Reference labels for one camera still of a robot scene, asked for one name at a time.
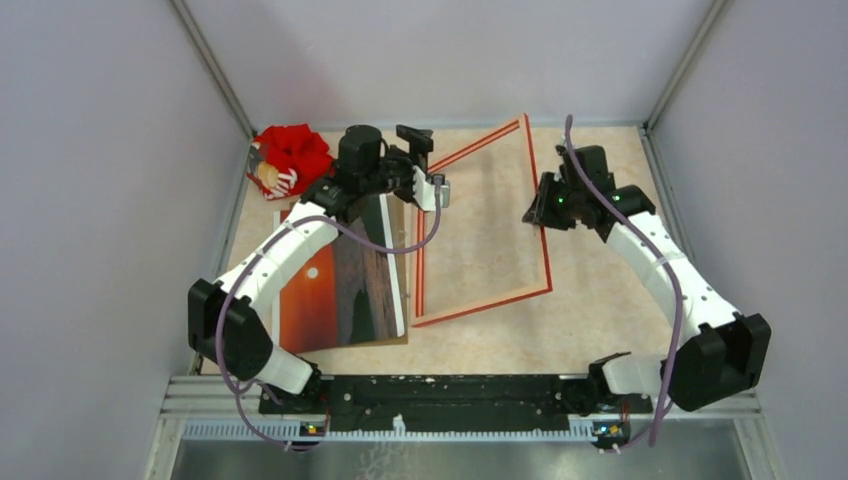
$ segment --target black joint housing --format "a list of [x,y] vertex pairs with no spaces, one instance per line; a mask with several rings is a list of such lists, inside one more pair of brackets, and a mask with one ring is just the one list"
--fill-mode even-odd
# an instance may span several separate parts
[[687,412],[755,387],[771,339],[771,327],[760,314],[700,328],[677,351],[668,390]]
[[[215,327],[226,297],[220,285],[203,279],[188,291],[188,345],[213,362],[217,362]],[[239,380],[255,377],[274,348],[250,301],[248,297],[234,298],[224,320],[224,363]]]

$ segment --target wooden frame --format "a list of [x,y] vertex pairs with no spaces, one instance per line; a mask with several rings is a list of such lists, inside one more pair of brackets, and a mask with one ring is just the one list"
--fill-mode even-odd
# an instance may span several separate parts
[[[494,143],[498,139],[522,129],[525,133],[524,143],[527,148],[528,159],[530,162],[533,188],[537,189],[539,186],[539,178],[536,171],[536,157],[533,152],[533,139],[530,133],[530,122],[527,118],[527,114],[523,114],[520,117],[510,121],[509,123],[499,128],[496,128],[495,130],[491,131],[490,133],[481,137],[470,145],[432,164],[429,168],[429,171],[438,172],[439,170],[444,169],[445,167],[459,161],[460,159],[468,156],[469,154],[474,153],[477,150],[480,150],[481,148]],[[417,214],[413,214],[412,224],[412,227],[415,231],[415,240],[416,242],[420,242],[427,234],[427,232],[425,231],[425,213],[419,210]],[[548,258],[548,244],[547,239],[545,238],[545,229],[542,227],[539,227],[538,238],[541,243],[542,252],[539,261],[537,262],[539,265],[540,278],[542,279],[540,282],[532,285],[526,285],[521,288],[517,288],[507,292],[499,293],[497,295],[492,295],[490,297],[483,298],[480,300],[468,302],[462,305],[445,308],[438,312],[430,313],[425,313],[424,309],[424,268],[426,263],[425,255],[427,247],[418,250],[415,255],[415,263],[412,265],[413,268],[410,269],[412,272],[414,272],[414,275],[410,275],[410,277],[411,280],[414,282],[415,290],[415,296],[412,299],[413,305],[412,308],[410,308],[410,325],[412,325],[413,327],[424,327],[427,325],[433,325],[435,323],[444,322],[471,313],[488,310],[501,305],[518,302],[527,298],[551,292],[553,290],[553,282],[551,279],[550,260]]]

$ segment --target metal floor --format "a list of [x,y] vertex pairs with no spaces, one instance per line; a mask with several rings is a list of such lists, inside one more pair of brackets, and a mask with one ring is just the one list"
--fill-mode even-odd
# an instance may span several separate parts
[[644,442],[621,455],[595,454],[586,443],[333,442],[293,453],[256,441],[183,440],[171,478],[734,480],[749,474],[732,420],[668,420],[655,448]]

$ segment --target beige surface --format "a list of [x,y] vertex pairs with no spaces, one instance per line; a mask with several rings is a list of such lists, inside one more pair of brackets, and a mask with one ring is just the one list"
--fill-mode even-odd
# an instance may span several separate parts
[[[451,183],[451,203],[438,233],[421,251],[424,308],[410,317],[413,325],[548,290],[541,229],[520,223],[536,195],[524,117],[510,124],[515,131],[438,170]],[[408,212],[408,230],[414,232],[420,215],[412,205]],[[422,237],[434,221],[434,214],[426,215]],[[416,265],[418,252],[410,256]],[[416,282],[411,276],[413,293]],[[410,312],[415,303],[410,302]]]
[[[431,161],[468,144],[486,130],[447,130],[434,135]],[[561,130],[532,129],[539,172],[554,170],[559,157],[554,145]],[[402,144],[391,132],[389,143]],[[335,154],[341,132],[324,134]],[[607,152],[619,186],[635,183],[658,204],[647,160],[635,127],[577,128],[576,145],[598,144]],[[526,205],[529,198],[506,198]],[[275,202],[248,186],[233,244],[230,265],[252,252],[272,230]],[[516,221],[516,229],[528,228]],[[501,239],[481,238],[483,248]],[[576,373],[589,362],[618,351],[663,353],[670,336],[668,322],[636,275],[594,232],[583,227],[569,232],[548,230],[553,272],[552,293],[445,323],[409,330],[407,345],[350,347],[304,355],[325,373]],[[444,282],[461,278],[464,268],[445,274]],[[217,369],[205,362],[204,372]]]

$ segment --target white arm segment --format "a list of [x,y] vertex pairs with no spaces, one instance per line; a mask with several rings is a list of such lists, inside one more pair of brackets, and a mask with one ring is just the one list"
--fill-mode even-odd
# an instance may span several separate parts
[[[717,294],[671,240],[671,236],[656,215],[643,212],[628,218],[664,255],[657,261],[653,253],[629,228],[616,223],[607,245],[618,252],[636,272],[642,285],[660,306],[669,323],[674,323],[674,292],[662,264],[667,261],[680,280],[683,291],[682,345],[701,331],[699,325],[715,328],[735,320],[736,308]],[[604,364],[604,377],[610,391],[616,394],[645,393],[656,396],[660,389],[662,355],[625,355]]]
[[[289,228],[289,222],[293,223],[301,218],[315,215],[324,216],[324,208],[313,203],[297,203],[286,218],[286,222],[280,225],[259,249],[239,266],[218,278],[218,281],[223,282],[221,289],[229,292],[248,262],[258,254],[261,259],[242,282],[235,296],[236,298],[250,297],[250,306],[255,311],[265,311],[274,296],[279,294],[306,261],[318,250],[332,243],[339,232],[327,223],[309,222],[289,232],[264,254],[261,253],[262,247],[279,232]],[[311,375],[312,367],[308,363],[275,344],[268,362],[256,375],[256,379],[296,395],[303,391]]]

